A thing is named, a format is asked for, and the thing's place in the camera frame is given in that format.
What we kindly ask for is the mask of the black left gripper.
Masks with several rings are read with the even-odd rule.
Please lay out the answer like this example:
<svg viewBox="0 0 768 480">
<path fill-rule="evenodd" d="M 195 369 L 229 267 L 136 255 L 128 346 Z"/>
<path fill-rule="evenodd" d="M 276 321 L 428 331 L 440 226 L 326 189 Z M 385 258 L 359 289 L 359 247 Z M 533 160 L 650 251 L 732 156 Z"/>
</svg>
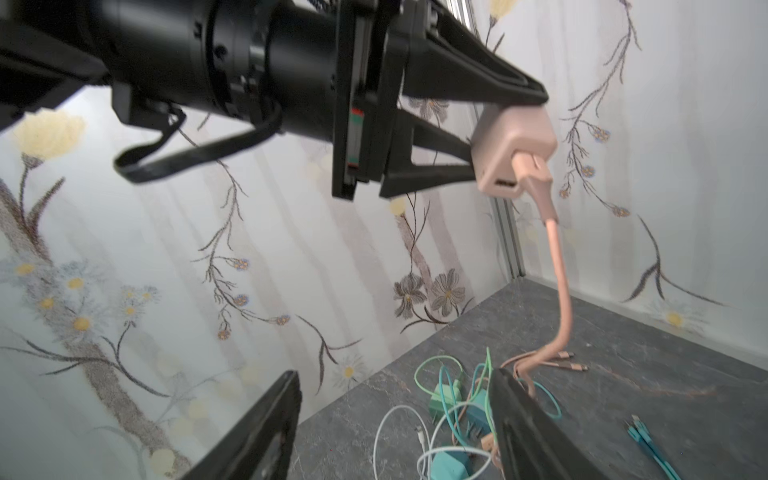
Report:
<svg viewBox="0 0 768 480">
<path fill-rule="evenodd" d="M 471 146 L 398 107 L 410 98 L 508 106 L 549 100 L 437 1 L 340 1 L 336 7 L 331 193 L 378 182 L 395 198 L 476 179 Z"/>
</svg>

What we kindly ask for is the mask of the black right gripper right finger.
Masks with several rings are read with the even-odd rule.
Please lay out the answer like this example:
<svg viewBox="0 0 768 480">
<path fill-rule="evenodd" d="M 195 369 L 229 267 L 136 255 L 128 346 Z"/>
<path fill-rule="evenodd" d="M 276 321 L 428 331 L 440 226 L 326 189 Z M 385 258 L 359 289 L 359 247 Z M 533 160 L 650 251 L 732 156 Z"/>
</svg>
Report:
<svg viewBox="0 0 768 480">
<path fill-rule="evenodd" d="M 506 479 L 607 479 L 511 372 L 494 370 L 488 395 Z"/>
</svg>

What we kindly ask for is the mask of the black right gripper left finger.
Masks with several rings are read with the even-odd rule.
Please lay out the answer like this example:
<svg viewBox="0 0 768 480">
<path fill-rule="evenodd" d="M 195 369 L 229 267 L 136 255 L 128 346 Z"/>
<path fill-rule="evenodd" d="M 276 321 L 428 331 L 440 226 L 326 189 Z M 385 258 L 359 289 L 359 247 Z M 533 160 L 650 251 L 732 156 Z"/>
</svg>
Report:
<svg viewBox="0 0 768 480">
<path fill-rule="evenodd" d="M 288 370 L 184 477 L 285 480 L 301 404 L 299 373 Z"/>
</svg>

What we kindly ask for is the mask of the pink charger cube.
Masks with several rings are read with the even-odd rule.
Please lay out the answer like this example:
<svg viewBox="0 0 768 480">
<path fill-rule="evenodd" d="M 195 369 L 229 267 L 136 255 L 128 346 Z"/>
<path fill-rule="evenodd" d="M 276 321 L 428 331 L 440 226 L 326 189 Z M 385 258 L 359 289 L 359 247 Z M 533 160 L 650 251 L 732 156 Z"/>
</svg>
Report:
<svg viewBox="0 0 768 480">
<path fill-rule="evenodd" d="M 521 175 L 513 158 L 529 154 L 547 162 L 558 145 L 551 119 L 543 106 L 487 105 L 471 140 L 471 159 L 478 189 L 491 197 L 522 195 Z"/>
</svg>

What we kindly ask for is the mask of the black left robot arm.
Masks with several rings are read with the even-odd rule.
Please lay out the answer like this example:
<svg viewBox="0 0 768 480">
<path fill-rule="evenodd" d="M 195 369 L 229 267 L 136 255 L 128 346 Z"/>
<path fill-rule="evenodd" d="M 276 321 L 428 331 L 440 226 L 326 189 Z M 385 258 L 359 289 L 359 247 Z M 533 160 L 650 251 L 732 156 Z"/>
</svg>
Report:
<svg viewBox="0 0 768 480">
<path fill-rule="evenodd" d="M 333 146 L 332 194 L 392 198 L 477 178 L 460 138 L 400 97 L 538 107 L 545 87 L 436 1 L 5 1 L 1 125 L 107 86 L 156 130 L 115 170 L 157 181 L 288 132 Z"/>
</svg>

